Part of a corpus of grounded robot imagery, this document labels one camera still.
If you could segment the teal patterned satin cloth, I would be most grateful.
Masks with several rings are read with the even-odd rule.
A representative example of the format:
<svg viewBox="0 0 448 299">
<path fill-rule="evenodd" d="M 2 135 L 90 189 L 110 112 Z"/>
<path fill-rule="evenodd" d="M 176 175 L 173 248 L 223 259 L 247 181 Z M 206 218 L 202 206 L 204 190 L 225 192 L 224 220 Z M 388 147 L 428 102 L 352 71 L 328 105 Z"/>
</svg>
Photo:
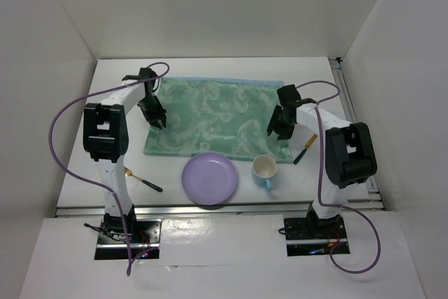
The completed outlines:
<svg viewBox="0 0 448 299">
<path fill-rule="evenodd" d="M 221 153 L 231 160 L 252 161 L 268 155 L 291 163 L 289 143 L 267 133 L 279 105 L 283 81 L 226 78 L 163 78 L 157 98 L 166 110 L 165 128 L 151 127 L 145 155 L 192 157 Z"/>
</svg>

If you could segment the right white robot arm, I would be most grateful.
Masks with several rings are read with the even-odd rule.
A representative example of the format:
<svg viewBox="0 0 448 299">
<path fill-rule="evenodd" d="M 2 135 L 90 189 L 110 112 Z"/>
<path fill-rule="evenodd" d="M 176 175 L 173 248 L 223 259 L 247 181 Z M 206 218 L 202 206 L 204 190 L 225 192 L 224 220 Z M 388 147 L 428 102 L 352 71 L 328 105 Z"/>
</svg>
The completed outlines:
<svg viewBox="0 0 448 299">
<path fill-rule="evenodd" d="M 281 99 L 267 133 L 290 139 L 297 124 L 318 135 L 319 168 L 316 199 L 309 206 L 304 228 L 321 238 L 337 224 L 355 186 L 377 171 L 370 131 L 365 123 L 350 123 L 320 108 L 313 99 Z"/>
</svg>

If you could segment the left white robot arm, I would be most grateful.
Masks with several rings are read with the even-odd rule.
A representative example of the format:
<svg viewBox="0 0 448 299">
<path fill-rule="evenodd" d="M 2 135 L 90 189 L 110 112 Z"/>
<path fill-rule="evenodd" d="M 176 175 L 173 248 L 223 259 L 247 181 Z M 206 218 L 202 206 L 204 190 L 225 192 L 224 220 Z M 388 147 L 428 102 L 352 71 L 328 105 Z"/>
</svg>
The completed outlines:
<svg viewBox="0 0 448 299">
<path fill-rule="evenodd" d="M 134 204 L 125 180 L 124 156 L 130 142 L 126 115 L 138 106 L 152 127 L 166 127 L 166 110 L 154 94 L 156 77 L 151 68 L 141 68 L 139 75 L 122 79 L 123 89 L 84 108 L 83 148 L 94 160 L 101 184 L 107 187 L 102 226 L 122 242 L 131 242 L 138 234 Z"/>
</svg>

